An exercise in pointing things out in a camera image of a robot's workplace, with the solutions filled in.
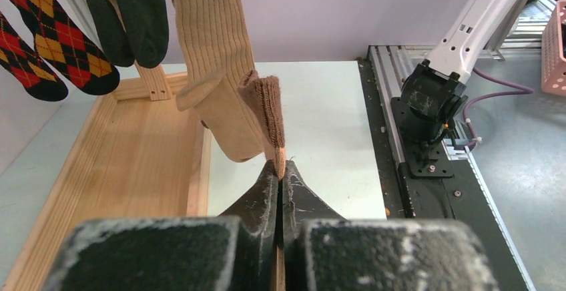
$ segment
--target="brown knit sock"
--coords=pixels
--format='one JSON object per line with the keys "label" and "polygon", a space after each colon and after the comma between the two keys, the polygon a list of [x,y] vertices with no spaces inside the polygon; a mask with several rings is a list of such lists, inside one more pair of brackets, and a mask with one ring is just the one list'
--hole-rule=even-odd
{"label": "brown knit sock", "polygon": [[260,79],[258,72],[252,70],[241,80],[238,91],[260,122],[266,160],[273,160],[281,180],[286,160],[279,79],[275,76]]}
{"label": "brown knit sock", "polygon": [[235,162],[262,152],[258,122],[237,92],[254,68],[241,0],[173,0],[189,82],[179,109],[194,107]]}

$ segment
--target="white table surface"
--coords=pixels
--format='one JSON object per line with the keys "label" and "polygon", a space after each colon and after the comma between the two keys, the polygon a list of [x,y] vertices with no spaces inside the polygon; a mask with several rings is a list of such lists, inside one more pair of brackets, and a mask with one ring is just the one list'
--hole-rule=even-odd
{"label": "white table surface", "polygon": [[[287,158],[306,185],[345,218],[385,219],[357,62],[258,63],[256,69],[280,79]],[[208,213],[216,216],[255,183],[265,157],[234,163],[213,141],[210,158]]]}
{"label": "white table surface", "polygon": [[[184,64],[163,65],[166,73]],[[345,218],[385,219],[381,186],[356,62],[258,63],[282,88],[288,158],[307,185]],[[133,67],[121,78],[137,77]],[[7,278],[65,163],[95,97],[72,93],[0,176],[0,285]],[[208,213],[218,215],[255,182],[260,155],[228,160],[213,140]]]}

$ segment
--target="metal bracket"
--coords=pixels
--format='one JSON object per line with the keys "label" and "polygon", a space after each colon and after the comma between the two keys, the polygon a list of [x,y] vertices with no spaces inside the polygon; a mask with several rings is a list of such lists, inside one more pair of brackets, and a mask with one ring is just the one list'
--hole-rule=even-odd
{"label": "metal bracket", "polygon": [[[399,133],[402,133],[406,112],[409,110],[410,107],[401,101],[399,97],[391,99],[391,111]],[[442,142],[430,147],[426,159],[420,157],[422,149],[417,143],[407,141],[401,137],[401,144],[412,178],[451,178],[454,176],[454,171]]]}

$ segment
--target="red and yellow argyle sock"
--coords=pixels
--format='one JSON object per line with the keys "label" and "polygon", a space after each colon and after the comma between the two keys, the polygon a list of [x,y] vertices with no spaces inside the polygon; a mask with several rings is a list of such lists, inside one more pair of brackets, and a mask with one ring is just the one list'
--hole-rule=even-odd
{"label": "red and yellow argyle sock", "polygon": [[56,102],[67,97],[67,87],[32,50],[0,13],[0,65],[12,73],[36,99]]}
{"label": "red and yellow argyle sock", "polygon": [[56,0],[10,0],[33,33],[38,54],[85,93],[103,95],[119,73]]}

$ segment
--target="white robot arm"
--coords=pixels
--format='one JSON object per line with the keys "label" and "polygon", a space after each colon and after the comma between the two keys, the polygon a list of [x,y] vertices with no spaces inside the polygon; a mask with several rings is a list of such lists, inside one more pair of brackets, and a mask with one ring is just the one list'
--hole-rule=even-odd
{"label": "white robot arm", "polygon": [[476,60],[517,0],[469,0],[440,43],[406,79],[401,100],[411,108],[403,136],[423,144],[466,102],[463,95]]}

